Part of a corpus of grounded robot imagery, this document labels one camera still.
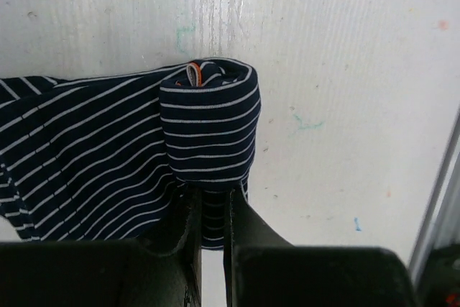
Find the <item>striped blue cloth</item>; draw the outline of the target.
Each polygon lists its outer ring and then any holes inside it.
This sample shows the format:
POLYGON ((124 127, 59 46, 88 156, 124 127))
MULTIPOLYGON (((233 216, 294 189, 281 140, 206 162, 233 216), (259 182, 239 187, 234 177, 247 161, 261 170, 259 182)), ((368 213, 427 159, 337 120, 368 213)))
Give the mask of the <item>striped blue cloth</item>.
POLYGON ((185 189, 205 249, 247 192, 262 100, 256 70, 206 58, 143 73, 1 80, 1 217, 26 242, 139 237, 185 189))

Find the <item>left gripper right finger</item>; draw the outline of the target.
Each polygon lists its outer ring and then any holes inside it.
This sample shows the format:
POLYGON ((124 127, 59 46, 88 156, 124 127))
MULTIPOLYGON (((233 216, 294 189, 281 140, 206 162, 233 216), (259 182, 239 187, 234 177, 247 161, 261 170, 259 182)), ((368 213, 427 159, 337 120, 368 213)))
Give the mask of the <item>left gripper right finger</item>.
POLYGON ((233 190, 225 205, 228 306, 417 306, 399 257, 381 247, 295 246, 233 190))

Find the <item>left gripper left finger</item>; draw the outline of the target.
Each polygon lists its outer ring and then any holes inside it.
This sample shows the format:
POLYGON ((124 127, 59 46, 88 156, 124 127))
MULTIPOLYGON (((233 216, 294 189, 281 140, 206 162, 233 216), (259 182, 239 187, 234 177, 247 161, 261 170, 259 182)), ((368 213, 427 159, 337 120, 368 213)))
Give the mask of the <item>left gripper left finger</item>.
POLYGON ((200 306, 201 192, 136 239, 4 242, 2 306, 200 306))

